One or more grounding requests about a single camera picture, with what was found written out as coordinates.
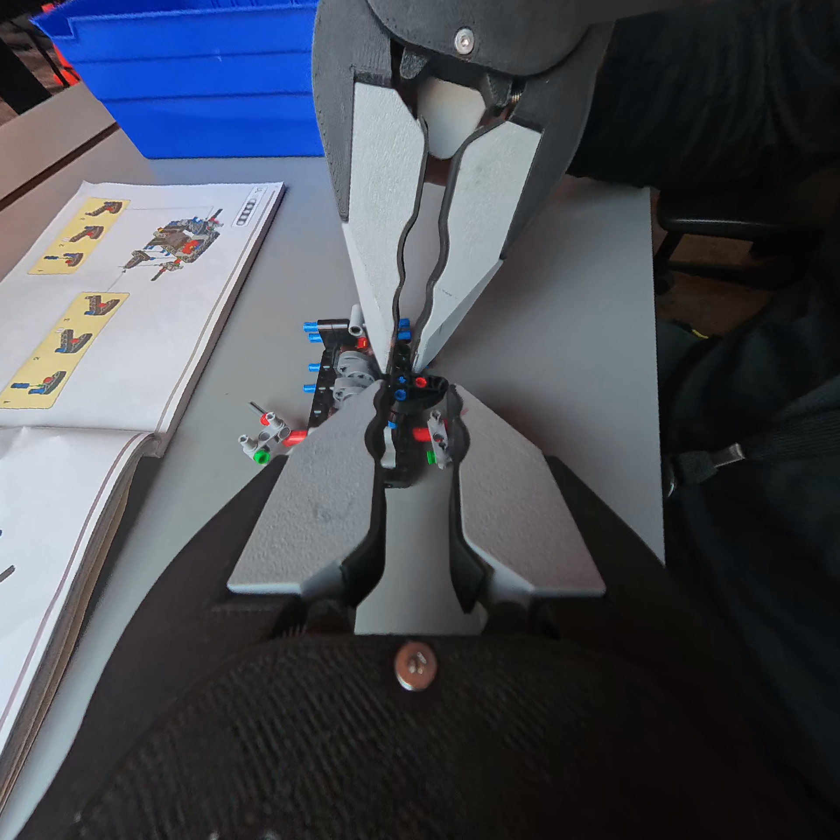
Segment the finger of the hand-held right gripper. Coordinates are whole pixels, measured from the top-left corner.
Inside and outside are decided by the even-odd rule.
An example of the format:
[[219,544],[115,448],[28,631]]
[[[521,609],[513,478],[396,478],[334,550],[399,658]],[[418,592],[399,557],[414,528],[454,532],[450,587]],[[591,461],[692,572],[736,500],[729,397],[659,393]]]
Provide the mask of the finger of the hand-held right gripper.
[[391,88],[356,82],[350,209],[343,234],[374,356],[391,364],[404,244],[414,225],[427,162],[427,126]]
[[513,121],[475,131],[452,161],[438,217],[440,254],[415,330],[413,370],[444,348],[503,260],[541,134]]

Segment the person's right forearm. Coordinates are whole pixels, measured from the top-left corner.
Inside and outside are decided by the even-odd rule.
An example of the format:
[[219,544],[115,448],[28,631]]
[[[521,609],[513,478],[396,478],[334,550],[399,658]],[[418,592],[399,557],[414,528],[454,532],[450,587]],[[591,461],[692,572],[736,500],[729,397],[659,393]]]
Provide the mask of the person's right forearm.
[[720,1],[616,23],[568,173],[689,189],[838,152],[839,2]]

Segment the black office chair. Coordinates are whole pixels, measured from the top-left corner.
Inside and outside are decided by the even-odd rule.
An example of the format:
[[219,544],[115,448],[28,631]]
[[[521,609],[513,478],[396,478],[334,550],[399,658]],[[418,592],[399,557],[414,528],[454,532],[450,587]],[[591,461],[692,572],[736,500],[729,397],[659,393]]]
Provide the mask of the black office chair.
[[[838,208],[838,186],[732,186],[719,191],[658,195],[656,217],[666,232],[654,254],[654,289],[674,285],[675,274],[777,291],[798,281]],[[673,260],[685,236],[749,243],[752,263],[732,266]]]

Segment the small black lego subassembly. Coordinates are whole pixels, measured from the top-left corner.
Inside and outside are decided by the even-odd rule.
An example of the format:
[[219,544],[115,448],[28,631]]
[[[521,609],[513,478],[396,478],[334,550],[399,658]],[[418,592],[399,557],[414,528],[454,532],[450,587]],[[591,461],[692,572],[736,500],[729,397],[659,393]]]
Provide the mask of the small black lego subassembly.
[[386,378],[387,395],[391,407],[387,423],[398,425],[402,418],[424,413],[439,404],[446,396],[449,382],[434,374],[409,374],[398,371]]

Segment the white instruction booklet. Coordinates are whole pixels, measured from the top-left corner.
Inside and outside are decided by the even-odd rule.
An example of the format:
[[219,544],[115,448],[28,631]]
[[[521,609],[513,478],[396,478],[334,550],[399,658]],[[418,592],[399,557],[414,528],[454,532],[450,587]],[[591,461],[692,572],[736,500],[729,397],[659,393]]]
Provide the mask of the white instruction booklet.
[[83,183],[2,280],[2,786],[139,460],[164,453],[284,192]]

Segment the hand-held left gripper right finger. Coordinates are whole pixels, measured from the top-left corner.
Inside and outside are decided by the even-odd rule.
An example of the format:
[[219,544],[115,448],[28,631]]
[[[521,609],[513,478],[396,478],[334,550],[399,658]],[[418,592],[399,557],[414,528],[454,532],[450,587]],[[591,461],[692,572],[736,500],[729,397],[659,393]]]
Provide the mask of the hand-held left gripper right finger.
[[605,583],[542,451],[460,385],[448,390],[449,567],[465,613],[599,598]]

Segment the black lego frame assembly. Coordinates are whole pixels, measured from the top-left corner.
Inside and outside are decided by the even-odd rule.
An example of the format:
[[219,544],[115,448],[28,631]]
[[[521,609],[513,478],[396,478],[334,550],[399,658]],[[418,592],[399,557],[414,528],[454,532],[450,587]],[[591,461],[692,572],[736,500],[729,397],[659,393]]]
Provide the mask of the black lego frame assembly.
[[[398,371],[410,375],[433,375],[413,372],[410,361],[412,331],[407,318],[398,320],[394,370],[385,374],[375,359],[359,304],[352,307],[348,318],[305,322],[303,330],[310,343],[322,347],[320,361],[308,366],[309,372],[316,374],[317,379],[303,388],[311,396],[308,425],[303,429],[292,429],[276,413],[251,403],[250,407],[259,415],[260,430],[254,437],[241,435],[239,443],[245,455],[260,466],[280,455],[288,455],[294,446],[314,434],[351,397],[361,394],[368,386],[379,381],[386,383],[386,378]],[[395,427],[387,423],[388,409],[383,433],[385,450],[381,460],[388,487],[405,488],[411,484],[413,460],[420,445],[427,447],[429,465],[445,469],[451,464],[444,400],[424,413],[402,418]]]

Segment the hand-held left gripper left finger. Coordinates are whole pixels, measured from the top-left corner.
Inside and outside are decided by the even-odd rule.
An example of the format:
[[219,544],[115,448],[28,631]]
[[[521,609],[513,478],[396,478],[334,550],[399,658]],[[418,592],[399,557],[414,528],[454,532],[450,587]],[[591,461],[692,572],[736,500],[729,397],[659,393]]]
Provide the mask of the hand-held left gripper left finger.
[[294,448],[227,588],[356,607],[385,567],[383,381],[352,396]]

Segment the blue plastic bin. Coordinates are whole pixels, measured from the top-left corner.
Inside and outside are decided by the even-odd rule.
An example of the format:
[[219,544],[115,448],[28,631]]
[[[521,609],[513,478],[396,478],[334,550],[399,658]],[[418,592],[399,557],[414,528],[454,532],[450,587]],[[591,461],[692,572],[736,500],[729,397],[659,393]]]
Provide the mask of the blue plastic bin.
[[33,23],[148,159],[322,156],[317,7],[75,1]]

